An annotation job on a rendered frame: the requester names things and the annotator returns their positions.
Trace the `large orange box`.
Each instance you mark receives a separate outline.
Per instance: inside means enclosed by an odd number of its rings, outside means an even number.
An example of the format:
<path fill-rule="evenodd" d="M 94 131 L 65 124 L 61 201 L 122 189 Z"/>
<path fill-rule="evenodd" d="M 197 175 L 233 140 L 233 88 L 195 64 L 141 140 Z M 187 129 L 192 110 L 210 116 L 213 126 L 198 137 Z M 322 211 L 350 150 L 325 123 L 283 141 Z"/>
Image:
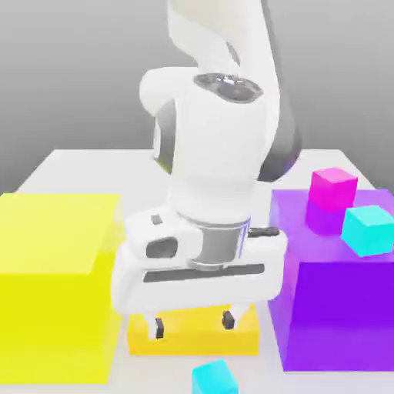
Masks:
<path fill-rule="evenodd" d="M 160 339 L 148 337 L 143 315 L 129 318 L 129 352 L 139 356 L 256 356 L 260 329 L 257 312 L 250 305 L 236 329 L 225 329 L 222 315 L 228 305 L 180 309 L 158 314 Z"/>

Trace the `small cyan cube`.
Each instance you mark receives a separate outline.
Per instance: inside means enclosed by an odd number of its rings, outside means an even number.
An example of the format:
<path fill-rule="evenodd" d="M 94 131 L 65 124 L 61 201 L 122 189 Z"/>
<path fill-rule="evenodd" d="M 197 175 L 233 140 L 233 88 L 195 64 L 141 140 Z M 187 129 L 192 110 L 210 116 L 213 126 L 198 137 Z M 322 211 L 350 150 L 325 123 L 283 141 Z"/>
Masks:
<path fill-rule="evenodd" d="M 227 363 L 219 359 L 192 370 L 192 394 L 239 394 Z"/>
<path fill-rule="evenodd" d="M 377 205 L 347 209 L 341 239 L 358 257 L 390 253 L 394 250 L 394 216 Z"/>

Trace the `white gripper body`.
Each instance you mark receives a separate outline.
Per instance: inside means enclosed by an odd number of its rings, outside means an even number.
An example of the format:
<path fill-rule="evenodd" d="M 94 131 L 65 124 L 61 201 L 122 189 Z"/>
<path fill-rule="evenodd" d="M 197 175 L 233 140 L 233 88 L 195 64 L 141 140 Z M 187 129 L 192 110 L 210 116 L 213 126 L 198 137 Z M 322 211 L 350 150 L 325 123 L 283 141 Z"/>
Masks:
<path fill-rule="evenodd" d="M 274 299 L 282 288 L 286 234 L 248 238 L 242 259 L 217 271 L 147 270 L 124 242 L 111 280 L 111 300 L 124 316 Z"/>

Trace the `small magenta cube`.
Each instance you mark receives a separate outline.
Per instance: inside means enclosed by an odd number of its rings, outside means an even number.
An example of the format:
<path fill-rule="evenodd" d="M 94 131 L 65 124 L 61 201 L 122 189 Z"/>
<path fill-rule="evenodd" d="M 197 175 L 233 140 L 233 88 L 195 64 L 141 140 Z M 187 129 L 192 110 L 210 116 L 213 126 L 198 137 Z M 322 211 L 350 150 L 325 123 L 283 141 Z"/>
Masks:
<path fill-rule="evenodd" d="M 309 201 L 327 212 L 353 207 L 358 177 L 334 167 L 312 173 Z"/>

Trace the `large purple box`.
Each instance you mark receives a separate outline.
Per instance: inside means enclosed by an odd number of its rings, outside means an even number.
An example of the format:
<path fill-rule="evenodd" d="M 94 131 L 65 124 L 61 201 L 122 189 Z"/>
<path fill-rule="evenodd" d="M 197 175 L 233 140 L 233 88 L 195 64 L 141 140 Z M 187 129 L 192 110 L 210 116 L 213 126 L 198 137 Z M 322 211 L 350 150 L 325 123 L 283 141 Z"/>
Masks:
<path fill-rule="evenodd" d="M 306 190 L 273 191 L 269 223 L 288 237 L 269 302 L 283 369 L 394 372 L 394 252 L 358 257 Z"/>

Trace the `large yellow box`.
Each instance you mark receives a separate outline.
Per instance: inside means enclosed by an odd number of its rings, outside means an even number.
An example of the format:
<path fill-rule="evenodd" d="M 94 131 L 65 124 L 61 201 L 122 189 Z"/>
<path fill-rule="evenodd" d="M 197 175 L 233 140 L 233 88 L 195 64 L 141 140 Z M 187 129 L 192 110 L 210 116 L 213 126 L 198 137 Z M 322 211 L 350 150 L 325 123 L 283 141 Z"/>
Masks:
<path fill-rule="evenodd" d="M 0 384 L 104 384 L 121 316 L 117 194 L 0 195 Z"/>

